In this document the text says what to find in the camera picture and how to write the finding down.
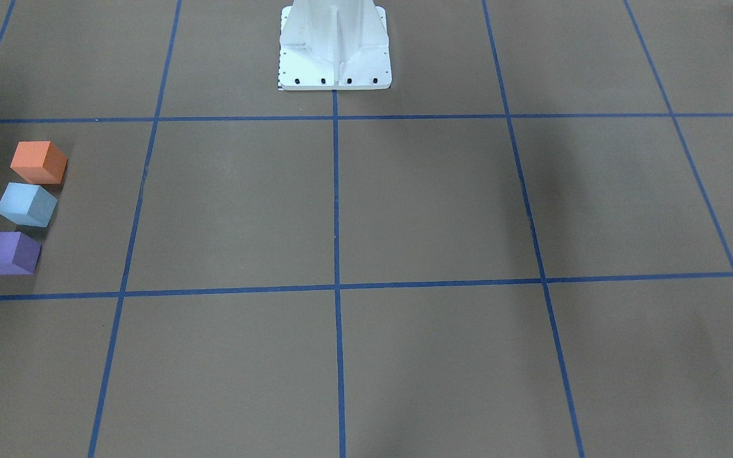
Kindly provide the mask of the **light blue foam block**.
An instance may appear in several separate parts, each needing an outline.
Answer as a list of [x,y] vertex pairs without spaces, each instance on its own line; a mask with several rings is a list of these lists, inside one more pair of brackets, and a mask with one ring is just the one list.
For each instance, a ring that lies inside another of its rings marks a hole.
[[0,199],[0,215],[15,225],[48,227],[58,199],[43,186],[8,183]]

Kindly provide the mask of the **orange foam block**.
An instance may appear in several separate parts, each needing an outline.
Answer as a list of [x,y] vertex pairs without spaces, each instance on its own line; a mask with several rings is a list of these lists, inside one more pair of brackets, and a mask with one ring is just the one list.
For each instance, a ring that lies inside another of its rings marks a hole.
[[29,184],[61,184],[68,161],[50,141],[20,141],[10,167]]

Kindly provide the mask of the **purple foam block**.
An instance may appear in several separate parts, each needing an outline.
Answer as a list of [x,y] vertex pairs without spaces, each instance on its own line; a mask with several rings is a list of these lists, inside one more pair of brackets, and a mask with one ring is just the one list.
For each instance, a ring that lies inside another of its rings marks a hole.
[[0,232],[0,275],[32,275],[42,248],[23,232]]

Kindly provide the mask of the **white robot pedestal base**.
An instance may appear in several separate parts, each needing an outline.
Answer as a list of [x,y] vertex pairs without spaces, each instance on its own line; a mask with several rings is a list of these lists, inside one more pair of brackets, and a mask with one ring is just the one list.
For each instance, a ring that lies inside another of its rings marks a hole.
[[386,11],[372,1],[294,1],[280,15],[277,89],[386,90]]

